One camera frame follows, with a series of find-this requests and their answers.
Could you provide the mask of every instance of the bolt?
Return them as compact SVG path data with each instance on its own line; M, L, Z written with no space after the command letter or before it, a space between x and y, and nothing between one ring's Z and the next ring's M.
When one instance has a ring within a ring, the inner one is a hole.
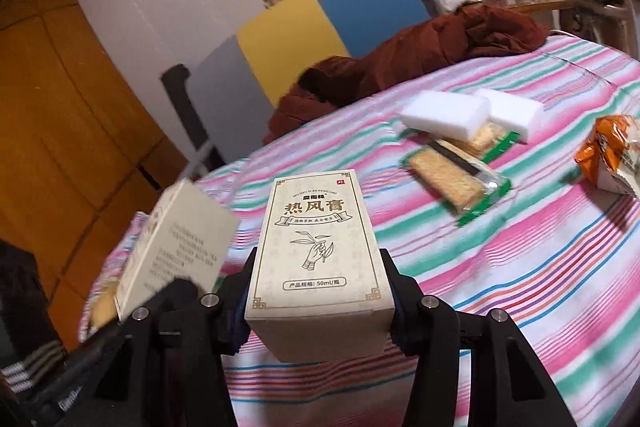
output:
M494 321L504 322L509 318L509 314L500 308L494 308L491 310L491 317Z
M207 293L200 299L200 304L205 308L211 308L220 302L220 298L215 293Z
M133 310L131 316L135 321L143 321L149 316L149 310L147 310L144 306L140 306L140 308L136 308L135 310Z
M420 304L422 304L425 308L433 309L438 307L440 301L433 295L425 295L422 299L420 299Z

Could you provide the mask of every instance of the plastic wrapper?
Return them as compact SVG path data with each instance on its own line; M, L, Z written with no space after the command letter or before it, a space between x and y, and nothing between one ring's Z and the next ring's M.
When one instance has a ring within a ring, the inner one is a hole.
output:
M505 131L497 123L489 122L478 130L474 139L470 142L452 138L447 138L446 140L474 158L478 158L484 163L489 163L508 151L518 141L519 137L520 134Z
M452 204L459 226L484 214L511 189L509 179L445 140L431 140L402 164Z
M640 198L640 123L626 114L596 118L574 156L582 173L598 188Z

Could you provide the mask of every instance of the melamine sponge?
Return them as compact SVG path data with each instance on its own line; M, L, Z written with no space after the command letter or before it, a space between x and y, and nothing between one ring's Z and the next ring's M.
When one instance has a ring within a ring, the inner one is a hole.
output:
M490 120L507 131L520 133L521 142L527 143L542 122L545 106L540 102L484 87L475 95L490 102Z
M456 92L423 91L400 112L407 127L471 141L489 117L489 101Z

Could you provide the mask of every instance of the brown blanket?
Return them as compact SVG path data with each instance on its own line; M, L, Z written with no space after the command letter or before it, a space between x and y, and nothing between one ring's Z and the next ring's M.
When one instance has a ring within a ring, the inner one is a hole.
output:
M398 32L363 58L331 57L306 70L280 99L269 143L338 108L406 80L474 57L533 51L548 29L530 16L467 6Z

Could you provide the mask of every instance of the wooden floor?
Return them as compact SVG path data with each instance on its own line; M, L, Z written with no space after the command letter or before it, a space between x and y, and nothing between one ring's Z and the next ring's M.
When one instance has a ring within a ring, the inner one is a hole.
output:
M36 256L72 349L105 257L186 161L77 0L0 0L0 92L0 237Z

